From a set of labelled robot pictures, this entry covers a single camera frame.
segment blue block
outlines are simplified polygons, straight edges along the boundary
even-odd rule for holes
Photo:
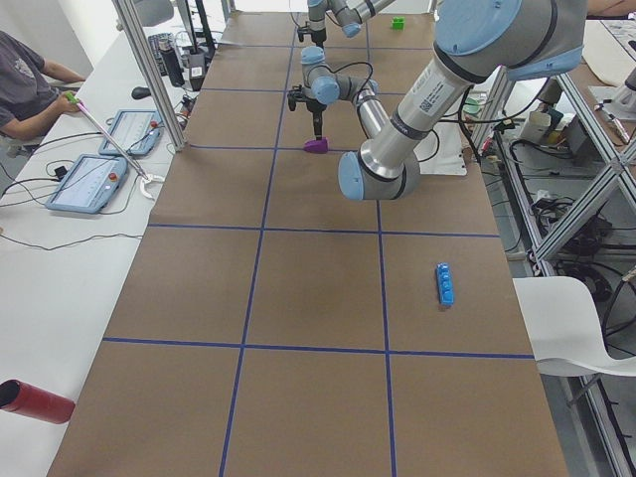
[[[439,292],[439,303],[444,306],[451,306],[455,303],[455,290],[453,288],[453,277],[450,273],[450,265],[441,262],[435,267],[437,275],[437,291]]]

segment person's hand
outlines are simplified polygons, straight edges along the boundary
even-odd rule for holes
[[[60,113],[80,111],[78,106],[70,102],[69,99],[65,96],[65,94],[60,94],[58,98],[56,99],[56,108],[58,109],[58,111]]]

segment brown table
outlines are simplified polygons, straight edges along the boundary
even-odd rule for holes
[[[390,24],[327,42],[334,68],[374,64],[387,110],[432,38],[428,16]],[[566,476],[479,168],[346,200],[364,137],[339,103],[334,152],[302,151],[289,15],[224,38],[49,475]]]

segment person's arm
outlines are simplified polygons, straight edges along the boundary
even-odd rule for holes
[[[70,68],[47,59],[44,60],[44,66],[42,67],[41,73],[47,77],[53,78],[54,80],[60,80],[63,82],[78,82],[85,80],[82,75],[77,74]]]
[[[599,17],[618,17],[636,12],[636,0],[588,0],[587,14]]]
[[[64,95],[60,95],[44,111],[22,121],[13,118],[4,126],[1,126],[0,131],[15,139],[29,141],[38,136],[44,136],[49,132],[49,129],[65,112],[77,112],[79,110]]]

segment purple object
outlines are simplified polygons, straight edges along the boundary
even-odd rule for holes
[[[303,149],[306,152],[311,152],[312,154],[326,154],[329,152],[329,141],[327,141],[326,137],[307,141],[305,142],[305,147],[303,147]]]

